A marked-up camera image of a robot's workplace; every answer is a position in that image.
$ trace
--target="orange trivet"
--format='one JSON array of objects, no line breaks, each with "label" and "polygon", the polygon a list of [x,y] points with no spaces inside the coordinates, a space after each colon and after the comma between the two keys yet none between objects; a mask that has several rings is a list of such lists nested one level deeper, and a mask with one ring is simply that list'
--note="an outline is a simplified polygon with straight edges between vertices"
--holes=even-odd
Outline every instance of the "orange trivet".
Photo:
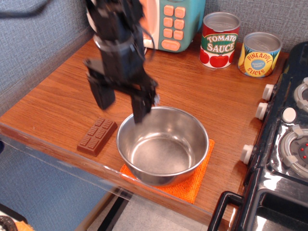
[{"label": "orange trivet", "polygon": [[[208,148],[208,153],[206,155],[206,158],[204,159],[204,161],[201,163],[201,165],[199,165],[196,168],[196,171],[185,181],[174,185],[174,186],[169,186],[169,187],[154,187],[157,188],[165,193],[168,193],[172,196],[175,196],[181,200],[184,200],[188,203],[193,204],[197,194],[199,192],[205,171],[206,171],[206,167],[208,164],[208,161],[210,159],[211,153],[213,151],[214,148],[214,144],[215,142],[213,140],[209,140],[209,148]],[[142,184],[141,181],[137,180],[135,178],[135,176],[130,172],[129,168],[126,165],[123,165],[120,172],[122,174],[125,174],[131,178],[134,178],[135,180],[132,180],[130,178],[127,178],[125,176],[123,176],[124,179],[126,179],[127,181],[137,184],[151,192],[154,193],[158,193],[158,191],[151,189],[150,187],[147,187],[146,185]]]}]

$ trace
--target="tomato illustration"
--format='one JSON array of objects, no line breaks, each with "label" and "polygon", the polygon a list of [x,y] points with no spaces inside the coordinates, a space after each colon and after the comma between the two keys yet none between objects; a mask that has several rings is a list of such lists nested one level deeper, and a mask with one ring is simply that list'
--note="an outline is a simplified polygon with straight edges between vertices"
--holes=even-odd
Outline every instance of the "tomato illustration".
[{"label": "tomato illustration", "polygon": [[235,51],[233,51],[232,54],[230,55],[230,57],[229,57],[229,63],[232,63],[233,58],[234,58],[234,53],[235,53]]},{"label": "tomato illustration", "polygon": [[201,48],[201,51],[200,51],[200,61],[203,64],[207,64],[208,61],[210,61],[210,57],[208,56],[208,54],[202,48]]},{"label": "tomato illustration", "polygon": [[210,64],[215,68],[222,68],[228,63],[229,57],[226,55],[212,56],[210,58]]}]

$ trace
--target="stove burner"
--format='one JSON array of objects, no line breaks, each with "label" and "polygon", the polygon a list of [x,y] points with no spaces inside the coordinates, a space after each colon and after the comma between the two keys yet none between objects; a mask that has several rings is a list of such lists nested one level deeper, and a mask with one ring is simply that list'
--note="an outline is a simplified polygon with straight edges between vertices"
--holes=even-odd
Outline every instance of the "stove burner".
[{"label": "stove burner", "polygon": [[302,177],[308,178],[308,129],[294,125],[280,142],[283,163]]},{"label": "stove burner", "polygon": [[294,99],[296,105],[300,109],[303,109],[305,112],[308,112],[307,90],[308,90],[308,77],[304,78],[303,83],[299,85],[294,91]]}]

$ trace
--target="stove handle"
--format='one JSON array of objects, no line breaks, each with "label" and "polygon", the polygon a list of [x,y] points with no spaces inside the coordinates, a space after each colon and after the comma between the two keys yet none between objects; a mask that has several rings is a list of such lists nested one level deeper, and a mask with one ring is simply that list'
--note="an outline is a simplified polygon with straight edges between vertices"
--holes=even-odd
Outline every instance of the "stove handle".
[{"label": "stove handle", "polygon": [[221,219],[223,217],[223,214],[224,214],[228,204],[233,204],[235,206],[238,206],[239,207],[239,209],[237,211],[237,213],[238,213],[239,210],[240,210],[240,206],[243,204],[243,201],[244,201],[244,197],[242,197],[238,194],[235,194],[235,193],[230,192],[230,191],[223,192],[221,194],[218,202],[217,202],[213,217],[212,217],[211,222],[208,226],[208,231],[217,231],[218,230]]}]

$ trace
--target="microwave keypad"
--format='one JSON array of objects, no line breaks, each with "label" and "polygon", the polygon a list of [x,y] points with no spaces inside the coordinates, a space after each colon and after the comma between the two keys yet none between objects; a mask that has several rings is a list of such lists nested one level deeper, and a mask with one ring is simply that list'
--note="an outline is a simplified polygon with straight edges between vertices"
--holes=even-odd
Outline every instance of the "microwave keypad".
[{"label": "microwave keypad", "polygon": [[175,40],[183,40],[185,27],[185,17],[186,9],[184,7],[176,7],[166,5],[164,6],[164,37],[168,38],[162,41],[162,47],[166,50],[177,51],[180,49],[180,43],[178,41],[169,40],[174,38]]}]

